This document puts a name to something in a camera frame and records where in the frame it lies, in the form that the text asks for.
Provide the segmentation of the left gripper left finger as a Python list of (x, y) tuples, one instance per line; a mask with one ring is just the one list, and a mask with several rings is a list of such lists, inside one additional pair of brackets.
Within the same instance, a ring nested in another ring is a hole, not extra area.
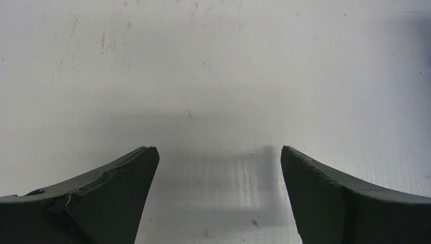
[(1, 197), (1, 243), (134, 243), (160, 156), (136, 150), (94, 170)]

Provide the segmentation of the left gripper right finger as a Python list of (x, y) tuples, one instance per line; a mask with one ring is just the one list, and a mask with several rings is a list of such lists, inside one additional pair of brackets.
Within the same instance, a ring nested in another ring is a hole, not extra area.
[(430, 243), (430, 198), (361, 180), (290, 146), (281, 168), (303, 243)]

